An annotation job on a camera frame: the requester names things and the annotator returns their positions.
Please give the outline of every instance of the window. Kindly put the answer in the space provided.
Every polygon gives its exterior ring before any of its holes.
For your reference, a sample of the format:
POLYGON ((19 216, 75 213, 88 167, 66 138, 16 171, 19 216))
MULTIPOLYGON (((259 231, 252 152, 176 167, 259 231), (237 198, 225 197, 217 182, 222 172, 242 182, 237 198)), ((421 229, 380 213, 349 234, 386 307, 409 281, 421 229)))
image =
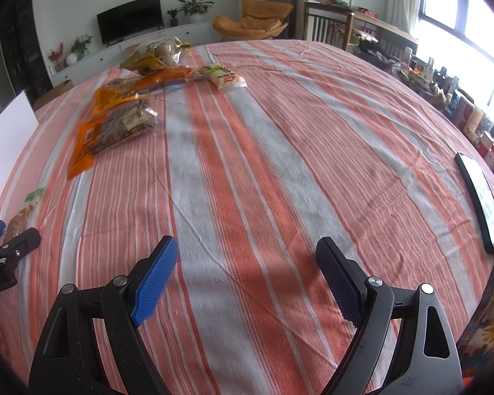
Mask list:
POLYGON ((494 14, 483 0, 421 0, 416 56, 432 57, 486 110, 494 95, 494 14))

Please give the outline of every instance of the snack bag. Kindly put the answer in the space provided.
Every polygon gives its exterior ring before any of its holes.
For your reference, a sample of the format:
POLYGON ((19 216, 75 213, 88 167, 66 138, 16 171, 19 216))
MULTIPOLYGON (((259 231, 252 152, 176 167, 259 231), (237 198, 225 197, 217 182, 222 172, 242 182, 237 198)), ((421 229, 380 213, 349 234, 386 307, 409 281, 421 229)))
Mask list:
POLYGON ((93 166, 94 156, 117 144, 141 135, 160 124, 149 102, 139 100, 114 111, 101 114, 79 126, 77 143, 69 162, 68 179, 93 166))
POLYGON ((176 37, 144 42, 137 46, 119 66, 147 76, 152 72, 177 66, 190 48, 190 44, 176 37))
POLYGON ((27 217, 29 213, 35 208, 38 201, 41 199, 46 188, 39 188, 34 192, 29 193, 24 199, 24 204, 22 204, 22 209, 18 214, 16 214, 6 227, 6 230, 2 236, 1 244, 5 245, 15 236, 24 232, 27 229, 27 217))
POLYGON ((143 99, 149 93, 182 86, 194 80, 193 68, 176 67, 154 72, 146 77, 117 78, 95 91, 92 114, 100 114, 121 102, 143 99))
POLYGON ((212 81, 220 93, 230 92, 239 87, 247 87, 247 83, 242 77, 220 64, 203 65, 199 68, 199 72, 212 81))

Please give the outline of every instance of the striped tablecloth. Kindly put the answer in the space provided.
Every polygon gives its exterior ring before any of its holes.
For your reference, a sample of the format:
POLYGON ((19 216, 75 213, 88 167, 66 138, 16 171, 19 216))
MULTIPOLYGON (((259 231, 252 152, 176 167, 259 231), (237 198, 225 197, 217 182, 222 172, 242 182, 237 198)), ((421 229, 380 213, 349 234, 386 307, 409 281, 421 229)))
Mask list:
POLYGON ((431 283, 459 338, 493 265, 453 159, 461 150, 481 161, 461 133, 395 78, 325 44, 211 44, 187 62, 220 62, 248 88, 218 94, 203 81, 156 95, 164 129, 99 155, 71 181, 93 91, 128 72, 104 72, 37 112, 0 200, 9 221, 46 187, 29 220, 40 248, 0 293, 0 350, 13 369, 27 381, 63 284, 127 274, 165 234, 178 239, 179 261, 140 332, 172 393, 320 393, 354 332, 315 263, 322 236, 388 284, 431 283))

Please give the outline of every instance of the wooden desk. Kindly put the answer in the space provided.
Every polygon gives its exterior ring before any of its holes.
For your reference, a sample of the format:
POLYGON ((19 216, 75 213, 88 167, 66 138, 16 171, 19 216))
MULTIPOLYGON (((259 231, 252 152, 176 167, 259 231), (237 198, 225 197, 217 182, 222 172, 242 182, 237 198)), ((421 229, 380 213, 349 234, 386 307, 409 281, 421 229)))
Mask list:
POLYGON ((351 31, 355 22, 362 22, 362 29, 375 36, 388 55, 404 51, 404 47, 411 47, 414 53, 419 42, 413 36, 387 22, 373 18, 367 14, 352 11, 338 6, 325 5, 306 1, 304 3, 304 33, 302 39, 308 38, 309 18, 313 18, 312 41, 321 41, 335 46, 342 34, 342 50, 346 50, 351 39, 351 31))

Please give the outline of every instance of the white cabinet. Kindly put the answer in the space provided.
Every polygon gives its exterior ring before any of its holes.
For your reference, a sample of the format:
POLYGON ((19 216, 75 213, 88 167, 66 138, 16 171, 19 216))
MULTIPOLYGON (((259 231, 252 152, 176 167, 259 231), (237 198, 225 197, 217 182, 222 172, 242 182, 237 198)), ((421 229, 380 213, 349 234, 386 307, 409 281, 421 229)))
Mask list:
POLYGON ((51 77, 53 86, 63 81, 72 80, 76 86, 81 81, 87 80, 97 74, 119 65, 127 55, 124 50, 144 41, 155 40, 163 37, 177 37, 182 41, 188 41, 192 46, 212 42, 212 30, 210 22, 191 23, 174 28, 166 28, 161 31, 131 38, 122 43, 114 44, 106 49, 99 50, 80 61, 56 73, 51 77))

